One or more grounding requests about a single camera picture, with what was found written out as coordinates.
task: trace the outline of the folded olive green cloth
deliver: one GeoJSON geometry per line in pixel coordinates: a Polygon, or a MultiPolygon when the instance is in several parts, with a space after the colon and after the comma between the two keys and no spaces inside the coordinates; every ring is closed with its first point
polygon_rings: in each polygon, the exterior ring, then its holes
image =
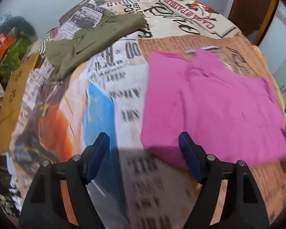
{"type": "Polygon", "coordinates": [[[112,45],[119,38],[145,26],[141,14],[105,12],[96,27],[77,31],[72,40],[50,41],[46,57],[55,68],[56,80],[64,79],[79,64],[112,45]]]}

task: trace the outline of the cardboard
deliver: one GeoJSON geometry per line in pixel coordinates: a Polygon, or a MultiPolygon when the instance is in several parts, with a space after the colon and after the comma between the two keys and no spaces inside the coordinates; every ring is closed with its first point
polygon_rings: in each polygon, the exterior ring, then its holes
{"type": "Polygon", "coordinates": [[[0,113],[0,153],[9,151],[11,133],[18,121],[22,97],[29,73],[39,63],[39,53],[32,54],[11,75],[5,90],[0,113]]]}

